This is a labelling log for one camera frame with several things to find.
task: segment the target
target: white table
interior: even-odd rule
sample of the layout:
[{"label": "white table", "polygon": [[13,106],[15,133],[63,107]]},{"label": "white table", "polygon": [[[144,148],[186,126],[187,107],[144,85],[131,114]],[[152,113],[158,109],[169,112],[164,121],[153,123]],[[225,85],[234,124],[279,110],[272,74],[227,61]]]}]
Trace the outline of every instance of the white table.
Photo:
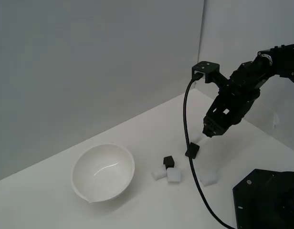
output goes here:
[{"label": "white table", "polygon": [[[189,136],[197,142],[212,100],[196,89],[188,101]],[[183,95],[0,181],[0,229],[222,228],[208,213],[189,169],[182,123]],[[70,185],[77,158],[99,143],[114,142],[133,154],[136,171],[127,190],[109,202],[89,204]],[[242,120],[224,135],[201,143],[197,173],[218,170],[203,188],[215,213],[236,226],[232,188],[253,169],[294,171],[294,151]],[[153,168],[172,155],[180,184],[154,181]]]}]

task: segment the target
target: gray wall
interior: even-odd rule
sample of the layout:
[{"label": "gray wall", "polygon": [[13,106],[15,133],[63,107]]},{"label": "gray wall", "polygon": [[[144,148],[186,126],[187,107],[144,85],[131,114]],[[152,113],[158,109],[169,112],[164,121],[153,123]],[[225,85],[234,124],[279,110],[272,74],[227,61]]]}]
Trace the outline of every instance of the gray wall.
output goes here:
[{"label": "gray wall", "polygon": [[0,179],[184,92],[203,0],[0,0]]},{"label": "gray wall", "polygon": [[[294,43],[294,0],[206,0],[199,61],[220,64],[227,77],[257,52]],[[196,88],[214,98],[215,85]],[[273,129],[273,117],[279,125]],[[294,83],[274,76],[262,88],[246,119],[294,149]]]}]

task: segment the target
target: cube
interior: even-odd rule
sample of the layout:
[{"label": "cube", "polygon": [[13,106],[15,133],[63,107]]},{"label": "cube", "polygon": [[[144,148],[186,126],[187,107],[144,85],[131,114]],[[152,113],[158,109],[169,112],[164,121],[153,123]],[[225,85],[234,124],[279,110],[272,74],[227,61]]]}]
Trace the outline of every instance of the cube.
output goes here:
[{"label": "cube", "polygon": [[167,168],[173,168],[175,166],[175,161],[172,156],[166,156],[163,160],[163,164]]},{"label": "cube", "polygon": [[[196,158],[199,149],[200,149],[199,145],[192,143],[192,142],[190,143],[189,152],[190,152],[190,156],[192,159]],[[186,151],[185,156],[189,156],[188,150]]]},{"label": "cube", "polygon": [[218,181],[218,175],[216,171],[211,171],[208,173],[201,173],[199,175],[200,181],[204,187],[216,184]]},{"label": "cube", "polygon": [[178,168],[167,168],[167,180],[168,182],[180,182],[181,171]]},{"label": "cube", "polygon": [[155,180],[165,178],[167,176],[165,165],[161,165],[160,167],[153,170],[151,175]]}]

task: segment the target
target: bowl rim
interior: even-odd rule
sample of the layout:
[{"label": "bowl rim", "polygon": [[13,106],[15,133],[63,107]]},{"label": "bowl rim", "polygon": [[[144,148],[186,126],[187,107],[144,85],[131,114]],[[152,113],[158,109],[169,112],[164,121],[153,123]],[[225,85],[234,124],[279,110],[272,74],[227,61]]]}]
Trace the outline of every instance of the bowl rim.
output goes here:
[{"label": "bowl rim", "polygon": [[[74,176],[74,169],[78,163],[78,161],[81,159],[81,157],[83,157],[83,155],[85,155],[88,151],[90,151],[91,149],[93,148],[96,148],[96,147],[99,147],[99,146],[105,146],[105,145],[110,145],[110,146],[117,146],[121,149],[123,149],[129,156],[130,156],[130,159],[131,159],[131,166],[132,166],[132,173],[131,173],[131,177],[128,179],[127,183],[124,185],[124,187],[122,187],[117,193],[113,194],[112,196],[108,197],[108,198],[105,198],[105,199],[92,199],[92,200],[89,200],[87,197],[85,197],[83,194],[81,194],[78,189],[76,188],[74,182],[73,182],[73,176]],[[118,144],[115,144],[115,143],[101,143],[101,144],[97,144],[97,145],[94,145],[93,147],[87,149],[86,151],[84,151],[79,157],[78,159],[76,160],[74,166],[73,166],[73,169],[72,169],[72,174],[71,174],[71,184],[72,184],[72,188],[74,190],[74,192],[80,196],[82,199],[85,199],[86,201],[88,201],[89,203],[93,203],[93,202],[102,202],[102,201],[106,201],[106,200],[110,200],[110,199],[113,199],[117,196],[119,196],[130,184],[130,182],[132,181],[132,178],[133,178],[133,175],[134,175],[134,170],[135,170],[135,163],[134,163],[134,159],[133,159],[133,156],[132,154],[129,152],[129,150],[127,150],[124,146],[121,146],[121,145],[118,145]]]}]

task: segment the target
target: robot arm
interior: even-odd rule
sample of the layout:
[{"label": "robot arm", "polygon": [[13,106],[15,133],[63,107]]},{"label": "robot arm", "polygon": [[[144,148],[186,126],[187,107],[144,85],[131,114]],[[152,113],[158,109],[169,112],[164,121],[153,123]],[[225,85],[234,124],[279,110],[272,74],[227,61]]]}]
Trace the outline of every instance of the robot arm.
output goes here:
[{"label": "robot arm", "polygon": [[192,67],[193,80],[204,76],[205,83],[215,83],[219,88],[203,119],[203,133],[208,137],[223,135],[231,125],[238,124],[270,77],[280,75],[294,83],[294,44],[258,52],[253,62],[242,63],[229,79],[219,68],[219,64],[205,61]]}]

